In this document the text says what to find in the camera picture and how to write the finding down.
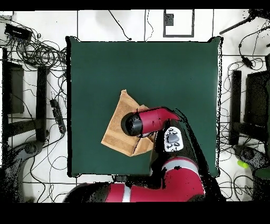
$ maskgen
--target tangled cable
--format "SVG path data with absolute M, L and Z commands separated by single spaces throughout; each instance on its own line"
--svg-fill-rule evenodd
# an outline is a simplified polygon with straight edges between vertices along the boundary
M 3 19 L 3 20 L 0 20 L 0 23 L 6 23 L 5 22 L 6 19 L 4 17 L 0 16 L 0 18 Z M 41 37 L 41 35 L 39 33 L 37 33 L 37 31 L 35 29 L 29 28 L 27 26 L 23 26 L 22 24 L 19 24 L 19 23 L 15 22 L 15 21 L 12 21 L 12 22 L 16 23 L 17 27 L 23 27 L 23 28 L 31 31 L 32 32 L 32 40 L 31 41 L 22 41 L 22 40 L 14 38 L 12 36 L 7 36 L 7 40 L 0 40 L 0 41 L 4 42 L 4 44 L 1 44 L 1 47 L 8 48 L 8 51 L 9 51 L 8 56 L 7 56 L 8 60 L 12 61 L 12 62 L 16 62 L 18 64 L 23 64 L 24 67 L 27 68 L 27 70 L 25 70 L 25 71 L 37 71 L 37 68 L 39 66 L 46 66 L 50 70 L 50 74 L 57 78 L 57 84 L 58 84 L 58 87 L 59 87 L 59 90 L 55 90 L 55 88 L 47 80 L 48 84 L 51 86 L 51 88 L 53 90 L 51 92 L 52 99 L 56 99 L 58 101 L 59 105 L 60 105 L 60 102 L 63 101 L 64 106 L 66 107 L 67 94 L 66 94 L 66 92 L 64 90 L 64 87 L 63 87 L 65 82 L 66 82 L 66 48 L 60 50 L 60 47 L 56 43 L 54 43 L 52 41 L 42 41 L 41 42 L 41 41 L 38 40 Z M 57 46 L 57 48 L 49 46 L 49 44 L 55 44 Z M 16 52 L 19 59 L 14 59 L 14 57 L 12 57 L 12 52 Z M 57 76 L 55 74 L 55 72 L 62 72 L 62 74 L 60 76 Z M 36 87 L 36 85 L 31 85 L 28 82 L 26 82 L 23 77 L 21 77 L 21 78 L 29 86 Z M 32 95 L 34 97 L 36 97 L 36 95 L 34 94 L 32 89 L 30 89 L 30 88 L 27 88 L 26 90 L 23 90 L 23 91 L 25 91 L 25 92 L 26 91 L 31 91 Z M 28 111 L 31 119 L 33 120 L 33 117 L 31 115 L 26 103 L 22 99 L 20 99 L 19 97 L 16 97 L 16 98 L 18 98 L 19 100 L 21 100 L 23 102 L 23 104 L 27 108 L 27 111 Z M 58 142 L 64 137 L 64 135 L 61 135 L 61 137 L 58 140 L 56 140 L 54 142 L 50 142 L 51 128 L 49 130 L 49 140 L 47 142 L 47 145 L 43 146 L 43 148 L 47 148 L 47 156 L 43 160 L 41 160 L 38 165 L 35 165 L 35 157 L 34 157 L 33 164 L 32 164 L 32 166 L 30 168 L 30 171 L 23 177 L 23 179 L 24 179 L 28 174 L 30 174 L 33 179 L 35 179 L 38 183 L 40 183 L 40 184 L 42 184 L 44 186 L 44 190 L 41 193 L 41 195 L 39 196 L 37 202 L 40 201 L 42 195 L 44 194 L 44 192 L 46 190 L 46 186 L 42 181 L 40 181 L 38 178 L 34 177 L 32 171 L 37 166 L 39 166 L 46 158 L 48 159 L 48 161 L 50 163 L 50 166 L 51 166 L 50 172 L 49 172 L 49 180 L 50 180 L 49 184 L 50 184 L 50 187 L 49 187 L 49 195 L 42 202 L 44 202 L 46 199 L 48 199 L 50 197 L 51 202 L 55 203 L 55 199 L 59 195 L 64 194 L 64 193 L 58 194 L 55 198 L 53 198 L 54 185 L 51 184 L 51 170 L 52 169 L 55 169 L 55 170 L 66 169 L 66 167 L 63 168 L 63 169 L 58 169 L 54 165 L 56 160 L 58 160 L 61 157 L 64 157 L 64 158 L 66 158 L 66 157 L 65 156 L 59 156 L 54 161 L 52 161 L 52 162 L 50 161 L 49 155 L 55 149 Z M 29 136 L 25 140 L 24 144 L 27 143 L 27 140 L 31 136 Z M 49 152 L 49 146 L 53 145 L 53 144 L 55 144 L 55 145 L 52 148 L 52 150 L 50 150 L 50 152 Z M 9 147 L 12 150 L 9 150 L 10 153 L 8 155 L 8 158 L 12 159 L 12 158 L 14 158 L 16 156 L 16 154 L 14 154 L 13 149 L 17 148 L 17 147 L 13 148 L 13 140 L 12 140 L 12 146 L 9 146 Z
M 256 43 L 257 43 L 257 39 L 258 39 L 258 36 L 260 34 L 261 31 L 269 28 L 270 26 L 267 26 L 265 28 L 264 25 L 267 23 L 268 21 L 266 21 L 262 28 L 252 34 L 255 34 L 257 32 L 258 35 L 257 35 L 257 38 L 256 38 L 256 42 L 255 42 L 255 46 L 254 46 L 254 50 L 253 50 L 253 54 L 252 54 L 252 60 L 250 60 L 253 64 L 252 66 L 252 70 L 260 70 L 262 67 L 263 67 L 263 60 L 261 58 L 254 58 L 254 52 L 255 52 L 255 48 L 256 48 Z M 250 35 L 247 35 L 245 36 L 242 40 L 241 40 L 241 43 L 239 45 L 239 52 L 240 52 L 240 47 L 242 46 L 242 41 L 250 36 Z M 261 66 L 259 68 L 256 68 L 257 65 L 256 63 L 261 63 Z M 221 93 L 221 97 L 224 95 L 224 94 L 227 94 L 228 92 L 231 92 L 230 91 L 230 88 L 231 88 L 231 83 L 230 83 L 230 76 L 232 75 L 232 72 L 235 71 L 235 70 L 238 70 L 240 69 L 242 66 L 244 66 L 244 62 L 242 61 L 237 61 L 237 62 L 234 62 L 232 64 L 230 64 L 228 66 L 228 72 L 227 72 L 227 77 L 223 83 L 223 89 L 225 90 L 224 92 Z M 229 112 L 226 108 L 223 107 L 224 103 L 227 102 L 228 100 L 230 100 L 231 97 L 228 97 L 227 99 L 224 99 L 222 102 L 221 102 L 221 107 L 220 107 L 220 116 L 221 117 L 226 117 L 227 121 L 226 122 L 220 122 L 220 154 L 221 153 L 224 153 L 224 152 L 228 152 L 230 154 L 229 158 L 227 159 L 224 159 L 224 160 L 220 160 L 220 162 L 223 162 L 223 161 L 227 161 L 229 160 L 232 155 L 235 155 L 232 150 L 233 150 L 233 146 L 229 145 L 228 144 L 228 133 L 229 133 L 229 128 L 228 128 L 228 125 L 229 125 Z M 251 141 L 251 138 L 247 135 L 239 135 L 240 137 L 243 137 L 243 138 L 246 138 L 246 140 L 243 142 L 243 145 L 246 145 L 246 146 L 249 146 L 249 147 L 253 147 L 253 148 L 258 148 L 259 145 L 263 144 L 261 141 L 257 140 L 258 142 L 257 143 L 249 143 Z M 222 189 L 223 187 L 221 186 L 222 184 L 224 183 L 229 183 L 230 184 L 230 189 L 231 189 L 231 194 L 228 195 L 226 192 L 224 192 L 223 190 L 221 190 L 226 196 L 227 198 L 226 199 L 230 199 L 232 200 L 232 196 L 233 196 L 233 192 L 236 196 L 236 199 L 238 201 L 240 201 L 240 198 L 239 198 L 239 195 L 243 195 L 243 194 L 246 194 L 248 196 L 250 196 L 252 198 L 252 195 L 253 195 L 253 188 L 250 187 L 250 186 L 247 186 L 245 185 L 243 188 L 239 187 L 237 184 L 236 184 L 236 180 L 238 180 L 239 178 L 246 178 L 246 179 L 249 179 L 251 181 L 253 181 L 253 179 L 247 175 L 238 175 L 236 177 L 234 177 L 233 179 L 231 178 L 231 176 L 222 168 L 220 168 L 221 171 L 223 171 L 228 177 L 229 177 L 229 181 L 226 181 L 226 182 L 223 182 L 223 183 L 220 183 L 220 188 Z

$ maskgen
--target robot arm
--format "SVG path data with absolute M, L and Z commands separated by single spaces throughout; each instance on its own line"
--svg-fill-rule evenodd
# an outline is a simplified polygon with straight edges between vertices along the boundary
M 125 184 L 79 185 L 64 202 L 226 201 L 186 123 L 185 116 L 166 107 L 126 115 L 121 126 L 127 135 L 157 132 L 152 154 L 157 157 L 150 164 L 149 177 L 127 177 Z

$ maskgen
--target green table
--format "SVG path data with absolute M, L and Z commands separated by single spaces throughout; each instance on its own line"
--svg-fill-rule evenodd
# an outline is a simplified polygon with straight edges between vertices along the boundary
M 126 89 L 138 104 L 180 109 L 217 176 L 220 38 L 199 42 L 71 42 L 71 173 L 149 174 L 150 152 L 128 157 L 101 139 Z

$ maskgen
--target brown towel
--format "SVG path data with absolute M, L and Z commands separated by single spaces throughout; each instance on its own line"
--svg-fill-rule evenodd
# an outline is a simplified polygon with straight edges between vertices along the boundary
M 127 156 L 135 156 L 153 149 L 154 135 L 138 138 L 126 135 L 121 128 L 122 118 L 130 112 L 148 109 L 145 105 L 139 106 L 126 90 L 121 91 L 120 99 L 107 127 L 101 144 L 121 152 Z

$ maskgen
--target white object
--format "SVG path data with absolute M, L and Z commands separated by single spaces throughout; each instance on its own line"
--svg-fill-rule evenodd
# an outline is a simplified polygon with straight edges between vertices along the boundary
M 0 11 L 0 15 L 13 16 L 13 11 Z
M 192 10 L 166 10 L 173 14 L 173 26 L 166 26 L 166 35 L 191 35 Z
M 178 140 L 174 142 L 168 142 L 169 135 L 176 135 Z M 181 131 L 176 127 L 169 127 L 164 135 L 164 147 L 166 152 L 175 152 L 184 148 Z

